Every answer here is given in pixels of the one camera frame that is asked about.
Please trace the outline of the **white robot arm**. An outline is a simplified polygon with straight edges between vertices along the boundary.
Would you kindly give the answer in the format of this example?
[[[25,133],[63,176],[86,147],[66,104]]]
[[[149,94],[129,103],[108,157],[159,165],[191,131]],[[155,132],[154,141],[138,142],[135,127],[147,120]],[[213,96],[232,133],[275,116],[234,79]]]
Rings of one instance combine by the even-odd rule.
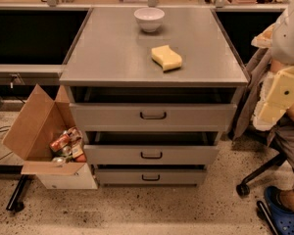
[[[282,64],[277,73],[267,73],[254,111],[254,126],[270,130],[294,104],[294,0],[272,25],[270,41],[257,44],[270,47],[272,58]]]

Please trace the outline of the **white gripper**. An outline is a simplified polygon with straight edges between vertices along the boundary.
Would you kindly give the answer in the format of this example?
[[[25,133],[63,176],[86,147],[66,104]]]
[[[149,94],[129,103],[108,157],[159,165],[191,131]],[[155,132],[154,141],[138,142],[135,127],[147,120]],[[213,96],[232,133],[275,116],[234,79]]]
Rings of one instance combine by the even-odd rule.
[[[294,66],[280,70],[273,79],[266,102],[258,106],[258,122],[275,125],[294,104]]]

